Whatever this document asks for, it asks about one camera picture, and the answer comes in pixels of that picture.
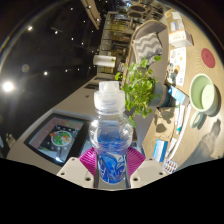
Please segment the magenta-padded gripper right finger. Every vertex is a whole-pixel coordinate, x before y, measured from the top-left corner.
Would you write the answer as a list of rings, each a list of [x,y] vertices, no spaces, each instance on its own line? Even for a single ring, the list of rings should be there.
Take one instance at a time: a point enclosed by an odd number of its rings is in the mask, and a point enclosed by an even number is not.
[[[156,160],[146,158],[133,147],[128,148],[126,159],[131,188],[140,188],[167,176]]]

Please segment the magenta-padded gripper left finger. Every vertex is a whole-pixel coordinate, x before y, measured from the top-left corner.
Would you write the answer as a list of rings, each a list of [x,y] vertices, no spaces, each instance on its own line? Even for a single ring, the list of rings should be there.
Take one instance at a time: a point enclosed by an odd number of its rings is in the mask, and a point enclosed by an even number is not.
[[[79,157],[69,158],[57,173],[59,177],[84,188],[95,188],[98,185],[96,174],[97,155],[94,148],[86,150]]]

